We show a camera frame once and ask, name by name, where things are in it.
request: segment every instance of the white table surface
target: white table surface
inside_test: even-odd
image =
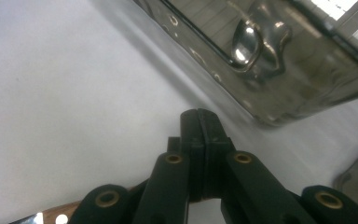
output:
[[[358,100],[262,129],[132,1],[0,1],[0,223],[143,181],[199,107],[295,193],[358,157]],[[189,215],[224,223],[218,200]]]

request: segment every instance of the reflective metal surface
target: reflective metal surface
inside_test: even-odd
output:
[[[316,0],[135,2],[261,122],[358,98],[356,0],[336,14]]]
[[[10,224],[44,224],[43,213],[37,213],[33,216],[23,218]]]

